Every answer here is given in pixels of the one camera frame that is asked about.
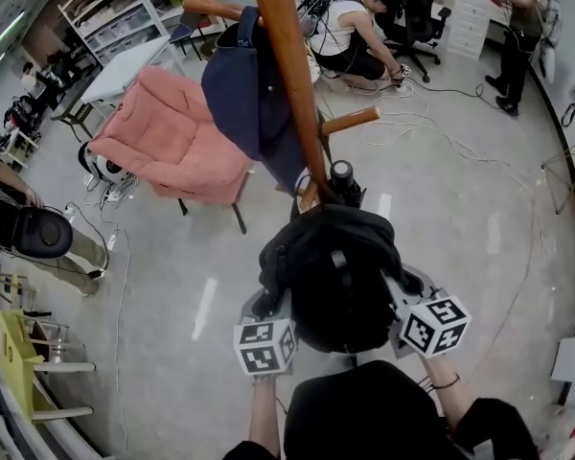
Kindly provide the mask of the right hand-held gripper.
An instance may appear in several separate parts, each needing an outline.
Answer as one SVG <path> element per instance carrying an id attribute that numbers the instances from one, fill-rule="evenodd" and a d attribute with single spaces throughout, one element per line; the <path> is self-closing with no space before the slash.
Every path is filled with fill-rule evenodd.
<path id="1" fill-rule="evenodd" d="M 432 358 L 457 348 L 472 321 L 465 306 L 422 270 L 405 265 L 403 273 L 404 288 L 390 275 L 383 275 L 398 318 L 390 327 L 396 358 L 411 354 Z"/>

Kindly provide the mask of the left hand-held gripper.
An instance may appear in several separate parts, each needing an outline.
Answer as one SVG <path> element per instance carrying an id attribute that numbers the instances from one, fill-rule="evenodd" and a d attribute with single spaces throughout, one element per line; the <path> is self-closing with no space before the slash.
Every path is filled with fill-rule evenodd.
<path id="1" fill-rule="evenodd" d="M 295 322 L 292 320 L 291 290 L 287 288 L 280 300 L 265 289 L 254 293 L 242 306 L 241 321 L 233 329 L 233 345 L 237 359 L 247 376 L 285 373 L 297 351 Z"/>

